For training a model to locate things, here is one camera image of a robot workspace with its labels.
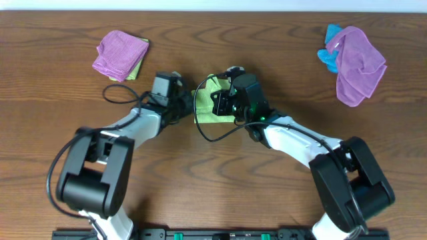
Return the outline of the green microfiber cloth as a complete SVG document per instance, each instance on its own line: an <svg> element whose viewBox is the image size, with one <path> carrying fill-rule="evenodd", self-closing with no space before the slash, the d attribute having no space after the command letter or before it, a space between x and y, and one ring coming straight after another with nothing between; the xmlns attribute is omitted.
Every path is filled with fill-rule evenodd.
<svg viewBox="0 0 427 240"><path fill-rule="evenodd" d="M210 95L216 91L228 90L229 88L230 83L227 79L212 77L207 80L205 87L199 89L196 97L197 120L199 123L232 123L234 121L234 116L232 115L217 116L212 113L214 103Z"/></svg>

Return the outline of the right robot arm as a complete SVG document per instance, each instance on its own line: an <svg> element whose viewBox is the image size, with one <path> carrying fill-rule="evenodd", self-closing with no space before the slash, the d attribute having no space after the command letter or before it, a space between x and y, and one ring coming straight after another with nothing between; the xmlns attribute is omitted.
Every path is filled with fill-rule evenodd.
<svg viewBox="0 0 427 240"><path fill-rule="evenodd" d="M228 90L210 95L213 114L232 115L255 141L307 167L325 213L312 227L314 239L355 239L367 221L391 206L394 191L366 142L327 137L270 107L258 78L234 68L224 73Z"/></svg>

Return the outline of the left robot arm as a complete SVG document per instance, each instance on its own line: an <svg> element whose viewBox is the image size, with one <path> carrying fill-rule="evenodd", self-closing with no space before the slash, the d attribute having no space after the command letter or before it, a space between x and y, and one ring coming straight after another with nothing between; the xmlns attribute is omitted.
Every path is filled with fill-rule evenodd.
<svg viewBox="0 0 427 240"><path fill-rule="evenodd" d="M62 148L66 153L55 196L90 230L58 230L53 239L139 239L123 208L133 152L192 111L192 96L177 72L158 72L153 88L136 95L128 115L102 128L81 127Z"/></svg>

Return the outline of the folded green cloth underneath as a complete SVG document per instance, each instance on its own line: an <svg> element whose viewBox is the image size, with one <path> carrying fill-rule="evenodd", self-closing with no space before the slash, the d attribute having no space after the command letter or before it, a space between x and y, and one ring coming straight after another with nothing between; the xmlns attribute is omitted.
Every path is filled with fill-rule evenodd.
<svg viewBox="0 0 427 240"><path fill-rule="evenodd" d="M129 75L123 80L124 81L132 81L132 80L136 80L137 75L139 73L139 69L141 67L141 64L143 62L143 58L145 57L145 54L147 53L148 47L149 47L149 39L144 39L144 38L140 38L140 40L144 41L147 43L147 48L146 50L142 53L141 55L141 59L139 60L139 62L137 62L134 66L134 68L131 70L131 72L129 73Z"/></svg>

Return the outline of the folded purple cloth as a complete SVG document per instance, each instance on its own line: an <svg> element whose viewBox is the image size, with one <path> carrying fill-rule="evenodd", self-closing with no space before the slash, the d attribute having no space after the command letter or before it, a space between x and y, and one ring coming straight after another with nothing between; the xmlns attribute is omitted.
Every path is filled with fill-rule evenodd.
<svg viewBox="0 0 427 240"><path fill-rule="evenodd" d="M123 82L141 59L147 43L123 31L109 32L97 46L92 67L113 81Z"/></svg>

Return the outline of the blue cloth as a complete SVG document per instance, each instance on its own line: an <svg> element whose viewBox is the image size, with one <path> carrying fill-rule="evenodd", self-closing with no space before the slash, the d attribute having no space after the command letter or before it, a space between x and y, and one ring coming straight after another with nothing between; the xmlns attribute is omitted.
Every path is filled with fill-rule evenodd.
<svg viewBox="0 0 427 240"><path fill-rule="evenodd" d="M342 28L338 24L329 24L326 30L325 44L328 44L341 30ZM317 56L330 72L338 73L336 65L337 51L329 53L327 49L320 49L317 52Z"/></svg>

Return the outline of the crumpled purple cloth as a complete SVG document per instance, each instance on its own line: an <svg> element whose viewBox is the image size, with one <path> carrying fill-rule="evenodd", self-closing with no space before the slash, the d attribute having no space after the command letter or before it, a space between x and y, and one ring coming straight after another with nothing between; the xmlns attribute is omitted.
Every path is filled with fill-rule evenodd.
<svg viewBox="0 0 427 240"><path fill-rule="evenodd" d="M357 107L370 98L387 69L383 55L371 44L363 30L349 26L326 44L336 54L338 70L337 98L349 107Z"/></svg>

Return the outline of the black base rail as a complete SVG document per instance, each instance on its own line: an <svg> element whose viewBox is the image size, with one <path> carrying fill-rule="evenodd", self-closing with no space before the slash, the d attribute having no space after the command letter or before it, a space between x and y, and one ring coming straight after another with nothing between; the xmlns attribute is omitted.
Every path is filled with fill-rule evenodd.
<svg viewBox="0 0 427 240"><path fill-rule="evenodd" d="M53 231L52 240L100 239L95 230ZM214 230L180 230L143 229L132 233L131 240L314 240L309 229L279 229L277 231L214 231ZM384 230L370 230L361 234L359 240L390 240Z"/></svg>

